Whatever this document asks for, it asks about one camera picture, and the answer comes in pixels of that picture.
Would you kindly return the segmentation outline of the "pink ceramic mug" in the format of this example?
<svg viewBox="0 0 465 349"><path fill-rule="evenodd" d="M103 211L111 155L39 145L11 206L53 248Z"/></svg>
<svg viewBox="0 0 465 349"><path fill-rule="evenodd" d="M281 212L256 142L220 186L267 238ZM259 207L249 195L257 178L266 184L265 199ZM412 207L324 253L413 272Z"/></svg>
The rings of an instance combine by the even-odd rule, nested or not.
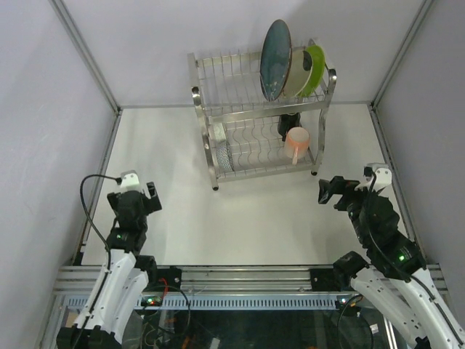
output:
<svg viewBox="0 0 465 349"><path fill-rule="evenodd" d="M298 160L307 155L309 146L309 132L303 127L293 127L286 135L283 151L291 159L291 163L297 165Z"/></svg>

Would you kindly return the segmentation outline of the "dark blue patterned bowl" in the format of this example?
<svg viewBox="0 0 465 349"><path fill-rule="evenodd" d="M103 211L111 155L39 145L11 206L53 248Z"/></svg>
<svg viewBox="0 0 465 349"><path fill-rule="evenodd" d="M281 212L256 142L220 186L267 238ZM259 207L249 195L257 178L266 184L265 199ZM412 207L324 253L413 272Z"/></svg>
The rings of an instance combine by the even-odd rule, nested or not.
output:
<svg viewBox="0 0 465 349"><path fill-rule="evenodd" d="M230 150L228 141L223 141L216 146L216 157L219 168L223 172L233 172L233 157Z"/></svg>

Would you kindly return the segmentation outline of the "black mug cream inside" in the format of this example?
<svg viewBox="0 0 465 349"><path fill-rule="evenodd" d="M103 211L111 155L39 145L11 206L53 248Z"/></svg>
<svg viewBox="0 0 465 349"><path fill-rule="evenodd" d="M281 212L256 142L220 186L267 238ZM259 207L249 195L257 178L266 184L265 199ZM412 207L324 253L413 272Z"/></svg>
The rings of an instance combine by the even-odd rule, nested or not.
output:
<svg viewBox="0 0 465 349"><path fill-rule="evenodd" d="M289 113L280 115L278 121L278 133L281 136L283 142L286 141L286 136L292 128L301 126L300 119L300 113Z"/></svg>

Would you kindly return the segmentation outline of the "teal patterned white bowl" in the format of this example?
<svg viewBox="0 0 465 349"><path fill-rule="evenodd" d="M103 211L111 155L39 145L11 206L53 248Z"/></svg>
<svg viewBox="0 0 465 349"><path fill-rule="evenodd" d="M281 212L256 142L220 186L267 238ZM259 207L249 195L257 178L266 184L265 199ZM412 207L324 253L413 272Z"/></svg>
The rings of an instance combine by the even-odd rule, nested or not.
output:
<svg viewBox="0 0 465 349"><path fill-rule="evenodd" d="M223 123L215 123L212 125L214 139L217 143L227 141L227 132Z"/></svg>

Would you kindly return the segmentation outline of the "stainless steel dish rack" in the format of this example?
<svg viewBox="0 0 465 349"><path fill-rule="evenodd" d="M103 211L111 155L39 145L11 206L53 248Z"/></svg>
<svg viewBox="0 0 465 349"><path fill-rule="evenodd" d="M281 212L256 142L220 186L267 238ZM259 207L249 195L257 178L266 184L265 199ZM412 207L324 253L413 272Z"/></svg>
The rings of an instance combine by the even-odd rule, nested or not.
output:
<svg viewBox="0 0 465 349"><path fill-rule="evenodd" d="M335 65L325 59L325 75L309 97L268 102L260 86L260 58L260 52L245 50L215 57L187 55L191 95L213 190L232 180L306 170L317 175L323 162L326 117L337 82ZM297 165L285 156L278 133L280 115L289 113L301 114L301 125L311 139L307 155ZM223 172L217 163L215 123L225 126L233 172Z"/></svg>

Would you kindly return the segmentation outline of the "cream plate with floral print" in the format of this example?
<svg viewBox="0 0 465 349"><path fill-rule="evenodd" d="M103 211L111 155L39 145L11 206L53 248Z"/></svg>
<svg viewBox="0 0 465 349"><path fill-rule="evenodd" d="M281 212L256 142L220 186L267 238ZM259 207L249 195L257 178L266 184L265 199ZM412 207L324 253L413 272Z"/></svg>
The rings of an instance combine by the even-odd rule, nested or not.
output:
<svg viewBox="0 0 465 349"><path fill-rule="evenodd" d="M296 49L292 53L291 67L282 97L291 99L296 97L306 87L312 74L313 61L306 49Z"/></svg>

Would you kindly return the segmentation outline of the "lime green plate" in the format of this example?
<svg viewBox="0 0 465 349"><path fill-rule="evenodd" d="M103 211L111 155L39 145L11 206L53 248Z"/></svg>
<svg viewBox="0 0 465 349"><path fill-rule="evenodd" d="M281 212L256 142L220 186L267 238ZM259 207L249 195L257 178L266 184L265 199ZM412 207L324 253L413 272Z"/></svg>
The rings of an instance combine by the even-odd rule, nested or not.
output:
<svg viewBox="0 0 465 349"><path fill-rule="evenodd" d="M326 66L326 57L323 49L318 45L312 45L305 49L312 58L312 72L310 79L303 90L298 94L299 97L309 97L320 85Z"/></svg>

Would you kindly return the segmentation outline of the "blue glazed ceramic plate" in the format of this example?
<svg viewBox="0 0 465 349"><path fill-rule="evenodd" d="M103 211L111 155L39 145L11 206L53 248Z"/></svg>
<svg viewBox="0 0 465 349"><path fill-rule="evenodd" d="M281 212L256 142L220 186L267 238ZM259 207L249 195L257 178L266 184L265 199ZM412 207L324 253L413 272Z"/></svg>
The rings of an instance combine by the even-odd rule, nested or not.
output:
<svg viewBox="0 0 465 349"><path fill-rule="evenodd" d="M286 85L291 67L291 34L284 20L275 20L262 46L259 76L262 94L268 102L277 100Z"/></svg>

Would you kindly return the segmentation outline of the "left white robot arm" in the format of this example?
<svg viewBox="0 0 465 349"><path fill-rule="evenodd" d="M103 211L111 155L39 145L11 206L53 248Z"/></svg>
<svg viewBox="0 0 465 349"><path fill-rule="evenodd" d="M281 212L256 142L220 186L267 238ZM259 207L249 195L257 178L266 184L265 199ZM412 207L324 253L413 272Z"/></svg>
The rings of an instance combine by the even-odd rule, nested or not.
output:
<svg viewBox="0 0 465 349"><path fill-rule="evenodd" d="M148 182L146 193L134 177L122 177L120 190L107 195L115 215L106 238L108 261L73 325L60 328L58 348L122 348L134 306L145 287L156 280L155 258L140 252L147 217L162 206L155 184Z"/></svg>

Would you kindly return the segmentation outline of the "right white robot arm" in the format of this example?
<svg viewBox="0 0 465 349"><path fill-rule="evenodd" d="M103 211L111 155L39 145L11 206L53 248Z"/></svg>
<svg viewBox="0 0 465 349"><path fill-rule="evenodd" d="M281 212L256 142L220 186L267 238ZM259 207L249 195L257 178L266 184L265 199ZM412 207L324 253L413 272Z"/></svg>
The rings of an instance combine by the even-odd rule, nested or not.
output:
<svg viewBox="0 0 465 349"><path fill-rule="evenodd" d="M318 202L338 195L334 208L346 212L362 257L348 252L334 264L342 287L366 298L411 348L463 348L464 329L437 291L417 244L398 230L399 215L381 192L392 183L387 168L365 168L365 182L335 176L320 180Z"/></svg>

